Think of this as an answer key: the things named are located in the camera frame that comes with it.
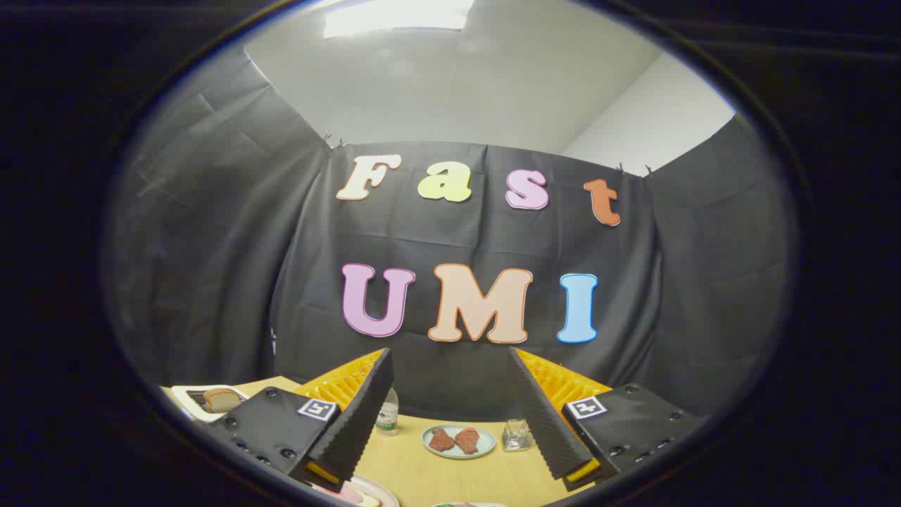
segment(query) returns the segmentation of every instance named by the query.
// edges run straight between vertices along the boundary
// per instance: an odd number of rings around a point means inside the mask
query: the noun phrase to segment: blue letter
[[[564,274],[560,285],[566,289],[566,325],[557,333],[557,339],[565,344],[590,342],[597,336],[591,327],[591,297],[597,286],[593,274]]]

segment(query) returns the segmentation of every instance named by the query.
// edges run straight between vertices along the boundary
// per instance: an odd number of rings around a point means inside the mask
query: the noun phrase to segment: peach letter
[[[389,167],[400,167],[400,155],[361,155],[353,159],[353,172],[335,197],[342,200],[365,199],[369,195],[366,182],[371,181],[374,189],[385,179]]]
[[[463,336],[457,329],[459,312],[472,341],[482,337],[492,317],[495,318],[495,326],[488,331],[488,341],[496,344],[525,341],[528,336],[523,329],[525,291],[532,283],[532,272],[520,269],[501,271],[487,296],[482,296],[476,277],[468,266],[438,264],[434,272],[441,280],[441,303],[438,323],[429,329],[429,338],[437,342],[459,340]]]
[[[619,226],[619,213],[610,208],[610,200],[616,200],[616,190],[609,189],[604,180],[589,181],[582,188],[591,192],[591,210],[595,212],[595,218],[607,226]]]

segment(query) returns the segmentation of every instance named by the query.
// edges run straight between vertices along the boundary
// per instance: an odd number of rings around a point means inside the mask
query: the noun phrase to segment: black curtain
[[[778,342],[797,275],[796,203],[783,166],[739,116],[645,181],[663,274],[639,380],[708,414]]]
[[[438,263],[466,264],[483,292],[505,268],[531,271],[521,348],[609,385],[646,383],[699,414],[745,378],[778,330],[790,203],[775,159],[738,120],[644,179],[476,144],[330,149],[243,51],[217,55],[159,111],[123,165],[105,277],[124,348],[152,382],[303,382],[391,346],[402,412],[515,415],[508,346],[426,335],[437,319]],[[394,153],[401,166],[365,200],[335,197],[356,156]],[[472,169],[469,200],[417,194],[439,161]],[[546,208],[508,206],[505,177],[517,169],[548,179]],[[582,185],[595,179],[619,194],[617,227],[592,214]],[[387,300],[382,272],[415,272],[398,333],[363,336],[344,322],[345,263],[376,270],[373,318]],[[598,278],[598,336],[585,344],[556,338],[566,312],[560,276],[570,272]]]

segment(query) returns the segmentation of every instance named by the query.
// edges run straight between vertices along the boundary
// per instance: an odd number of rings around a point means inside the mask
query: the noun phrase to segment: wooden table
[[[269,386],[293,391],[300,384],[285,377],[273,377],[235,387],[252,396]],[[169,390],[163,390],[171,398]],[[396,435],[382,435],[373,429],[355,474],[385,486],[403,507],[431,507],[440,502],[495,502],[507,507],[535,507],[590,487],[568,493],[562,481],[551,477],[535,446],[521,452],[505,452],[501,444],[503,422],[455,422],[477,426],[494,435],[497,445],[488,454],[469,460],[436,456],[423,446],[421,435],[426,429],[445,422],[448,421],[401,415]]]

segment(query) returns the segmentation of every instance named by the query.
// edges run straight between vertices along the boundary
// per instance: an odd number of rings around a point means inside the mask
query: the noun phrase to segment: white plate
[[[423,445],[425,448],[429,449],[429,452],[433,454],[437,454],[438,456],[449,457],[450,459],[472,459],[474,457],[484,456],[488,454],[488,451],[495,448],[495,438],[493,435],[483,430],[482,428],[475,428],[478,432],[478,441],[476,442],[476,449],[478,452],[474,454],[466,454],[463,452],[463,449],[460,446],[454,446],[446,451],[436,451],[435,449],[429,447],[429,444],[432,442],[432,430],[442,428],[448,434],[448,437],[454,438],[460,433],[464,428],[470,428],[470,426],[466,424],[441,424],[440,426],[432,426],[423,432]]]
[[[366,477],[360,477],[359,475],[351,477],[350,483],[363,493],[378,498],[382,502],[381,507],[400,507],[400,502],[397,501],[397,498],[381,484],[373,483]]]
[[[175,399],[178,400],[178,403],[181,403],[181,408],[187,410],[187,413],[190,414],[195,419],[200,419],[203,422],[213,422],[223,415],[225,412],[211,414],[203,409],[200,405],[197,404],[191,398],[190,392],[204,392],[210,391],[211,389],[228,389],[229,391],[234,392],[241,398],[241,403],[244,403],[249,399],[250,396],[244,394],[241,390],[236,387],[232,387],[231,385],[173,385],[172,386],[172,395],[175,396]]]

